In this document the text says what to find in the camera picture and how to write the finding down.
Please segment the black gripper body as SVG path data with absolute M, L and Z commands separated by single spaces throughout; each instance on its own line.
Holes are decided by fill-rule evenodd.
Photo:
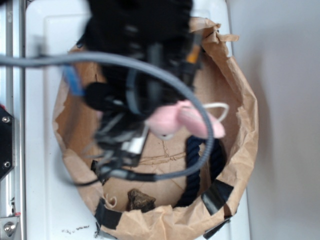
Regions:
M 84 101 L 101 113 L 94 141 L 101 149 L 94 166 L 98 182 L 117 178 L 138 182 L 157 182 L 198 172 L 199 157 L 186 169 L 154 174 L 133 171 L 140 163 L 147 136 L 145 121 L 159 107 L 189 100 L 203 115 L 201 103 L 193 93 L 198 68 L 199 43 L 102 43 L 86 42 L 85 60 L 100 65 L 105 78 L 84 89 Z

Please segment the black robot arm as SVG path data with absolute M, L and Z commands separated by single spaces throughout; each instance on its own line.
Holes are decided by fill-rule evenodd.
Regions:
M 193 88 L 199 65 L 201 36 L 191 33 L 190 0 L 91 0 L 84 46 L 138 60 L 168 71 L 179 86 Z M 84 101 L 102 114 L 94 139 L 102 149 L 93 163 L 101 182 L 118 176 L 152 182 L 153 174 L 132 173 L 146 137 L 171 137 L 180 128 L 178 114 L 192 106 L 175 87 L 127 63 L 101 66 L 103 82 L 84 89 Z

